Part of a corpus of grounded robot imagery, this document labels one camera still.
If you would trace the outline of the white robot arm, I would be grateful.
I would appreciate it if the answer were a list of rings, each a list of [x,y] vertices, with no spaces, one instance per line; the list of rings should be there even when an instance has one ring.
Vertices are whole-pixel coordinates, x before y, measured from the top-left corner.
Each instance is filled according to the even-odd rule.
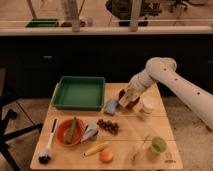
[[[213,95],[178,75],[176,69],[177,64],[173,58],[150,58],[145,68],[130,79],[119,104],[126,107],[154,83],[160,82],[213,130]]]

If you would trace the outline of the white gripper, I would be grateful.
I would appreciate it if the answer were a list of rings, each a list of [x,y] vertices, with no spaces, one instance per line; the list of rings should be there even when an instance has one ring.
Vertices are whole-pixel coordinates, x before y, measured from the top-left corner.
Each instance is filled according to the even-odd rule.
[[[137,96],[136,96],[136,91],[133,88],[130,88],[124,91],[125,91],[125,94],[119,100],[119,104],[125,108],[129,102],[135,101],[137,99]]]

